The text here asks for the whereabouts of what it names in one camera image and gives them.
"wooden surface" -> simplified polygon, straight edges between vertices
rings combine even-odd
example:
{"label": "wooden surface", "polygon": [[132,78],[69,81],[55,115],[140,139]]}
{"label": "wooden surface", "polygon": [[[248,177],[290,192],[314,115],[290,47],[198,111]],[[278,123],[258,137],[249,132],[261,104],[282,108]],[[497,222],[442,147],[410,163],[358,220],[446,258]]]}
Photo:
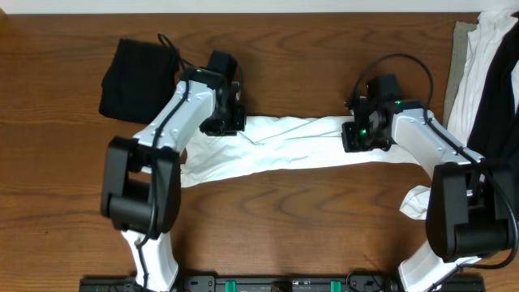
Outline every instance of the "wooden surface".
{"label": "wooden surface", "polygon": [[[99,213],[105,150],[142,126],[97,113],[101,79],[120,37],[165,32],[199,65],[227,49],[247,79],[250,114],[344,115],[361,70],[395,52],[421,58],[435,76],[442,117],[452,34],[473,14],[11,15],[0,28],[0,290],[75,291],[84,275],[127,275],[129,247]],[[410,97],[425,75],[400,73]],[[183,190],[172,230],[182,268],[230,274],[391,271],[425,240],[398,211],[428,185],[416,165],[367,164],[273,171]],[[503,255],[494,260],[501,260]],[[485,272],[490,291],[515,291],[519,266]]]}

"wooden table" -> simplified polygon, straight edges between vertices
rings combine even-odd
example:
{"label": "wooden table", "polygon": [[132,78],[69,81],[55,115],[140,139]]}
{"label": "wooden table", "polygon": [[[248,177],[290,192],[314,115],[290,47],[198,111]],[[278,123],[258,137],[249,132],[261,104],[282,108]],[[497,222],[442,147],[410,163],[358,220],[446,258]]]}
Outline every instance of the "wooden table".
{"label": "wooden table", "polygon": [[[402,52],[435,76],[442,117],[452,34],[474,14],[12,15],[0,28],[0,290],[75,291],[84,275],[135,271],[127,243],[99,212],[105,150],[141,125],[97,113],[101,79],[121,37],[165,32],[204,65],[227,49],[247,78],[251,115],[323,117],[342,106],[364,67]],[[408,97],[428,89],[419,67],[387,61]],[[185,270],[232,274],[391,271],[425,240],[398,211],[428,185],[416,165],[272,171],[183,190],[172,230]],[[492,259],[502,260],[504,254]],[[519,287],[519,265],[485,272],[490,291]]]}

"cable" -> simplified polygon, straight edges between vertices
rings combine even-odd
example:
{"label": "cable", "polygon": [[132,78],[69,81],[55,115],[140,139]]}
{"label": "cable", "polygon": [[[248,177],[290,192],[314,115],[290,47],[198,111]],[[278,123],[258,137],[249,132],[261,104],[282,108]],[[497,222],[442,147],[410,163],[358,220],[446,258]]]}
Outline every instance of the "cable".
{"label": "cable", "polygon": [[467,161],[469,161],[477,170],[479,173],[483,174],[483,176],[485,177],[486,181],[488,181],[493,189],[494,189],[494,192],[498,195],[498,197],[501,199],[501,201],[503,202],[505,208],[506,208],[506,211],[507,211],[507,214],[508,214],[508,219],[510,219],[510,221],[512,222],[512,230],[513,230],[513,245],[512,245],[512,250],[510,251],[510,254],[508,255],[508,257],[503,260],[501,263],[498,263],[498,264],[458,264],[455,269],[453,271],[451,271],[450,273],[448,273],[445,277],[443,277],[440,281],[436,282],[436,283],[433,283],[431,288],[427,291],[427,292],[432,292],[433,290],[435,290],[438,286],[440,286],[442,283],[444,283],[445,281],[447,281],[449,278],[451,278],[452,276],[454,276],[457,272],[460,272],[462,269],[464,268],[479,268],[479,269],[498,269],[498,268],[504,268],[506,267],[507,265],[509,265],[510,263],[513,262],[513,260],[515,259],[516,255],[517,255],[517,249],[518,249],[518,243],[519,243],[519,236],[517,234],[517,221],[516,221],[516,216],[515,216],[515,212],[513,211],[512,209],[512,205],[510,204],[507,196],[505,195],[503,189],[501,188],[501,186],[495,181],[495,179],[491,176],[490,172],[488,171],[487,168],[484,168],[482,167],[475,159],[473,159],[470,155],[468,155],[464,150],[463,150],[463,147],[459,147],[457,146],[454,142],[452,142],[448,137],[446,137],[438,128],[435,127],[435,125],[432,123],[432,118],[429,118],[429,115],[427,114],[427,111],[429,110],[429,107],[431,105],[431,100],[432,100],[432,95],[433,95],[433,92],[434,92],[434,80],[432,78],[432,73],[431,71],[429,70],[429,68],[427,67],[427,65],[425,65],[425,63],[423,63],[420,59],[414,57],[414,56],[411,56],[411,55],[408,55],[408,54],[389,54],[389,55],[386,55],[386,56],[383,56],[382,58],[379,58],[378,60],[374,61],[362,74],[361,76],[358,78],[357,82],[355,83],[355,86],[354,86],[354,90],[352,92],[352,97],[354,97],[357,92],[358,92],[358,86],[360,85],[360,83],[362,82],[362,80],[364,80],[372,71],[373,69],[375,69],[379,63],[381,63],[382,61],[386,60],[386,59],[389,59],[389,58],[395,58],[395,57],[401,57],[401,58],[408,58],[408,59],[411,59],[413,61],[415,61],[418,65],[420,65],[420,67],[427,73],[427,77],[429,79],[429,83],[430,83],[430,90],[429,90],[429,95],[427,97],[427,104],[425,106],[423,106],[423,117],[424,117],[424,120],[426,122],[426,124],[442,139],[444,140],[450,147],[452,147],[453,149],[455,149],[457,151],[457,153],[459,153],[460,155],[462,155]]}
{"label": "cable", "polygon": [[161,137],[162,130],[164,129],[165,125],[168,123],[168,121],[171,119],[171,117],[173,117],[173,115],[177,112],[177,110],[180,108],[180,106],[182,106],[184,101],[186,101],[188,96],[189,96],[189,79],[188,79],[188,76],[187,76],[185,63],[190,65],[190,66],[192,66],[191,63],[189,63],[188,61],[182,59],[182,57],[180,56],[180,52],[178,52],[178,49],[174,47],[174,45],[171,43],[169,38],[164,33],[160,32],[157,35],[157,37],[159,39],[159,42],[164,47],[168,48],[171,51],[171,53],[174,54],[175,57],[177,58],[177,60],[180,62],[180,65],[182,66],[182,73],[184,75],[184,80],[186,82],[186,90],[184,91],[184,93],[182,95],[182,99],[180,100],[180,102],[177,103],[176,106],[165,116],[164,120],[162,120],[162,122],[159,125],[159,127],[157,127],[155,129],[155,131],[154,131],[153,142],[152,142],[152,161],[151,161],[151,171],[152,171],[152,191],[151,191],[152,202],[151,203],[152,203],[152,211],[151,211],[151,214],[150,214],[150,221],[149,221],[148,231],[146,232],[146,234],[144,235],[144,238],[141,241],[135,242],[135,247],[137,248],[137,251],[139,252],[140,265],[141,265],[141,267],[143,269],[143,272],[144,272],[143,291],[148,291],[147,286],[148,286],[148,275],[149,274],[148,274],[148,269],[146,267],[146,263],[144,261],[144,255],[143,255],[143,252],[142,252],[142,248],[148,242],[148,240],[152,237],[153,229],[155,228],[155,225],[157,223],[157,171],[158,171],[158,168],[157,168],[157,145],[158,145],[159,138]]}

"green tape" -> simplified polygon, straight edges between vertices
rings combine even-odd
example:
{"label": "green tape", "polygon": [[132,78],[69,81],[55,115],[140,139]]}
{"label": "green tape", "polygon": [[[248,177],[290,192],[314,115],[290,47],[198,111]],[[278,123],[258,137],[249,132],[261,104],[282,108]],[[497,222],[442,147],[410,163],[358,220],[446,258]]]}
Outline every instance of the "green tape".
{"label": "green tape", "polygon": [[332,281],[330,283],[330,291],[331,292],[341,292],[341,282],[340,281]]}
{"label": "green tape", "polygon": [[236,292],[236,281],[227,281],[225,283],[225,292]]}

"folded black cloth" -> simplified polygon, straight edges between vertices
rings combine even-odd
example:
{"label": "folded black cloth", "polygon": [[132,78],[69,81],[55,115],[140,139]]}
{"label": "folded black cloth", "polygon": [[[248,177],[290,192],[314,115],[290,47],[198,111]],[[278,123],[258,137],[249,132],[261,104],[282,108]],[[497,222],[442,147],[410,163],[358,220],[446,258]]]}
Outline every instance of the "folded black cloth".
{"label": "folded black cloth", "polygon": [[173,96],[178,60],[162,45],[119,40],[101,86],[99,113],[149,124]]}

